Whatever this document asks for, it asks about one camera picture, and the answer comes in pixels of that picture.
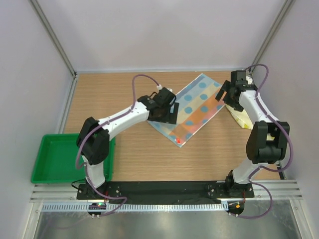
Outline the yellow green patterned towel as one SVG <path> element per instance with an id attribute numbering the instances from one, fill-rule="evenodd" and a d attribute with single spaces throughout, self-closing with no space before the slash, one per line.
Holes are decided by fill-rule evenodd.
<path id="1" fill-rule="evenodd" d="M 253 129 L 253 123 L 250 120 L 250 118 L 245 110 L 243 110 L 242 112 L 236 111 L 234 108 L 232 108 L 229 105 L 226 105 L 226 108 L 229 110 L 231 116 L 235 119 L 235 121 L 238 123 L 238 125 L 241 128 L 245 128 L 245 129 L 249 129 L 249 130 Z"/>

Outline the blue polka dot towel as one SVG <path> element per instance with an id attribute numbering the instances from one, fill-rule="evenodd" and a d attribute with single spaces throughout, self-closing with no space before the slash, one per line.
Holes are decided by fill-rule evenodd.
<path id="1" fill-rule="evenodd" d="M 221 83 L 200 74 L 176 94 L 179 103 L 176 124 L 148 123 L 176 146 L 184 146 L 224 107 L 223 102 L 215 99 L 221 86 Z"/>

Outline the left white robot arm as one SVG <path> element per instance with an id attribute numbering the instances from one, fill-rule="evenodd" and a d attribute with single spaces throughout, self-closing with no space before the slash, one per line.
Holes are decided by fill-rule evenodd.
<path id="1" fill-rule="evenodd" d="M 103 185 L 104 160 L 109 155 L 110 141 L 124 130 L 144 121 L 176 124 L 179 103 L 177 96 L 168 88 L 162 88 L 150 96 L 134 98 L 128 108 L 103 119 L 89 117 L 85 120 L 76 145 L 76 168 L 84 167 L 89 183 L 88 193 L 94 199 L 101 199 L 106 192 Z"/>

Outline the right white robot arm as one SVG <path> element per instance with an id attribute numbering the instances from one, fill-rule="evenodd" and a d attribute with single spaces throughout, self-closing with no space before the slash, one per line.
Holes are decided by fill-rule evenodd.
<path id="1" fill-rule="evenodd" d="M 285 158 L 290 126 L 269 111 L 257 86 L 248 82 L 245 70 L 232 71 L 216 99 L 238 112 L 245 111 L 253 124 L 246 143 L 246 160 L 229 172 L 221 187 L 227 197 L 239 198 L 249 190 L 251 180 L 260 169 L 267 169 L 268 165 Z"/>

